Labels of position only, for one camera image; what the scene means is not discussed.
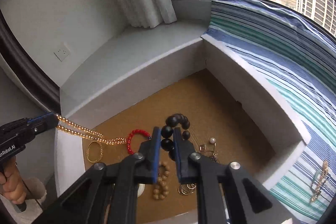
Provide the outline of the white sleeve left forearm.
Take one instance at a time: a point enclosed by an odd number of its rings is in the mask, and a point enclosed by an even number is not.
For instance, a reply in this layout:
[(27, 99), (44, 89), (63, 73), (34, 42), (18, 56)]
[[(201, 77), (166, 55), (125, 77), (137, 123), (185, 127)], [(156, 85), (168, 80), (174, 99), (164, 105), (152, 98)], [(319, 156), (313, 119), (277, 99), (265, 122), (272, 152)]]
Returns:
[(1, 201), (15, 223), (33, 223), (42, 214), (42, 203), (46, 200), (47, 190), (38, 178), (27, 178), (26, 183), (26, 210), (21, 212), (14, 204), (1, 196)]

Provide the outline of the person's left hand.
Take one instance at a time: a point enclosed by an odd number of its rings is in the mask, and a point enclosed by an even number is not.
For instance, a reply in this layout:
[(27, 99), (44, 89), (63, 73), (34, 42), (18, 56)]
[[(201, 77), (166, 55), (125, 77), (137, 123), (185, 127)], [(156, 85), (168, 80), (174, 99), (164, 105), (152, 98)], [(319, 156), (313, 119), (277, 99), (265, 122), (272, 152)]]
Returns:
[(16, 157), (12, 157), (3, 165), (3, 172), (1, 172), (1, 194), (16, 205), (22, 204), (25, 201), (25, 186), (16, 165)]

